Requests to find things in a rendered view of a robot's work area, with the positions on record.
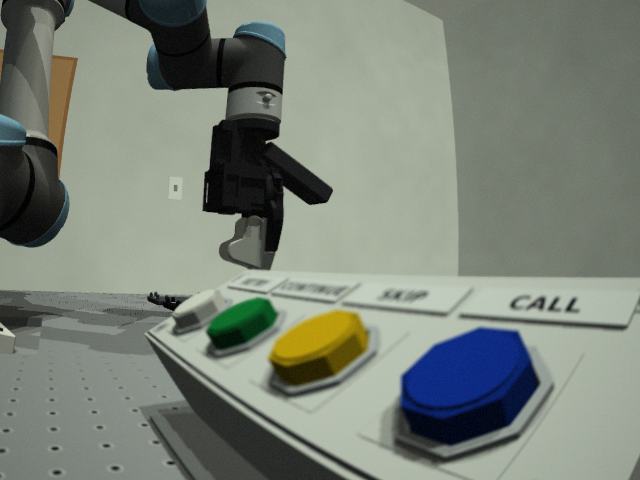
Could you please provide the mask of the grey operator button panel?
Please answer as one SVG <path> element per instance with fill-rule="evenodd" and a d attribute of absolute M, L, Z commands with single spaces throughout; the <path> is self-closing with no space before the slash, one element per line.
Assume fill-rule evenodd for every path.
<path fill-rule="evenodd" d="M 247 269 L 171 315 L 192 480 L 640 480 L 640 278 Z"/>

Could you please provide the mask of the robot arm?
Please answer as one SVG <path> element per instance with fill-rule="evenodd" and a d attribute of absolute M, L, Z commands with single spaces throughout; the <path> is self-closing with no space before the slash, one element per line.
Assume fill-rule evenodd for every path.
<path fill-rule="evenodd" d="M 48 136 L 54 31 L 74 1 L 2 2 L 8 29 L 0 81 L 0 238 L 17 246 L 50 242 L 69 212 L 57 147 Z M 211 39 L 207 0 L 88 1 L 151 33 L 146 71 L 153 89 L 228 88 L 225 120 L 281 123 L 286 53 L 277 25 L 253 21 L 233 38 Z M 308 205 L 328 202 L 332 187 L 273 142 L 262 149 L 285 188 Z"/>

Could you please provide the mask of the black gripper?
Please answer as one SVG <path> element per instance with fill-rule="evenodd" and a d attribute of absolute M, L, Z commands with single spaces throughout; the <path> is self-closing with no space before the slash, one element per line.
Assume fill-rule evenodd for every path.
<path fill-rule="evenodd" d="M 271 120 L 243 118 L 223 119 L 212 130 L 203 211 L 246 217 L 237 220 L 234 237 L 220 245 L 219 255 L 247 269 L 271 270 L 278 250 L 284 219 L 283 182 L 280 169 L 260 152 L 266 141 L 279 137 L 279 129 L 280 125 Z"/>

